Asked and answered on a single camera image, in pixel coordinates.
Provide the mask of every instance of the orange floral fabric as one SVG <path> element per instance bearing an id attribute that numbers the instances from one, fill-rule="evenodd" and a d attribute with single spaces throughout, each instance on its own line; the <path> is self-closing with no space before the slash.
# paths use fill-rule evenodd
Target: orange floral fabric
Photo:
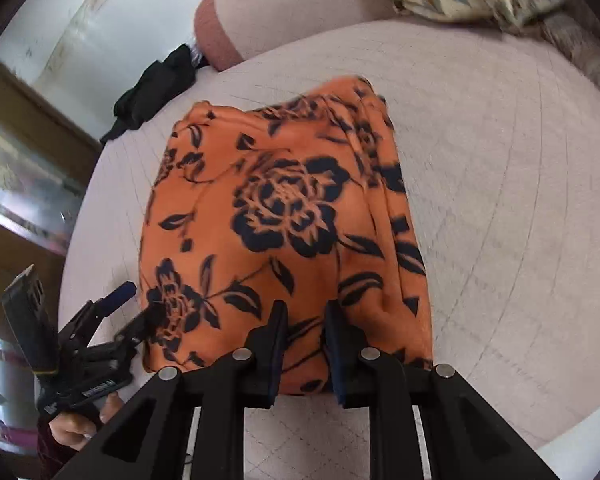
<path id="1" fill-rule="evenodd" d="M 371 345 L 430 367 L 427 279 L 393 133 L 384 99 L 355 76 L 250 112 L 194 104 L 142 231 L 143 306 L 166 304 L 145 365 L 207 366 L 283 301 L 280 391 L 319 392 L 324 309 L 337 299 Z"/>

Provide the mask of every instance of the metal screw head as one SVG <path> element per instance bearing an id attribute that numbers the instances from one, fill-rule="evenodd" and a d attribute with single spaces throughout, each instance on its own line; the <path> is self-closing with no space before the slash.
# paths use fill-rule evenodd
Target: metal screw head
<path id="1" fill-rule="evenodd" d="M 380 357 L 380 351 L 373 346 L 367 346 L 360 351 L 360 355 L 367 361 L 375 361 Z"/>
<path id="2" fill-rule="evenodd" d="M 452 365 L 441 364 L 436 366 L 436 373 L 440 377 L 448 379 L 449 377 L 453 377 L 453 374 L 456 373 L 456 370 L 452 367 Z"/>
<path id="3" fill-rule="evenodd" d="M 175 366 L 165 366 L 164 368 L 160 368 L 158 372 L 158 377 L 160 377 L 163 381 L 171 381 L 176 378 L 178 375 L 178 369 Z"/>
<path id="4" fill-rule="evenodd" d="M 238 348 L 234 350 L 232 355 L 236 361 L 246 361 L 251 357 L 251 350 L 248 348 Z"/>

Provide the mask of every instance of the human hand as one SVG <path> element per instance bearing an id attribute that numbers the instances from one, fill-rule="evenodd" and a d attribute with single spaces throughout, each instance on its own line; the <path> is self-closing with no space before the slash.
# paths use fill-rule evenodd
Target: human hand
<path id="1" fill-rule="evenodd" d="M 100 410 L 100 421 L 106 424 L 124 405 L 116 392 L 109 394 Z M 58 444 L 80 451 L 96 434 L 96 425 L 78 413 L 62 412 L 49 423 Z"/>

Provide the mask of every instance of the black cloth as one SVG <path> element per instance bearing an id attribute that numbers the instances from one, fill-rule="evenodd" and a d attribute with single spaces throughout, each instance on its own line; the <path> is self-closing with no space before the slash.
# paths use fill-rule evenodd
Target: black cloth
<path id="1" fill-rule="evenodd" d="M 46 422 L 38 421 L 38 458 L 40 459 L 40 480 L 50 480 L 62 466 L 69 462 L 77 451 L 58 444 Z"/>
<path id="2" fill-rule="evenodd" d="M 163 62 L 154 61 L 131 90 L 116 101 L 113 114 L 116 122 L 100 142 L 104 146 L 127 130 L 137 130 L 161 108 L 196 82 L 196 70 L 208 65 L 205 57 L 194 65 L 190 48 L 182 44 Z"/>

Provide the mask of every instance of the white wall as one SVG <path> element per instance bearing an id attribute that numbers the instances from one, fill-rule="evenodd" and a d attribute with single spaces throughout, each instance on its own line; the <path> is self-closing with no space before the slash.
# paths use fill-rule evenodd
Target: white wall
<path id="1" fill-rule="evenodd" d="M 192 38 L 200 1 L 27 0 L 0 37 L 0 61 L 99 139 L 117 98 Z"/>

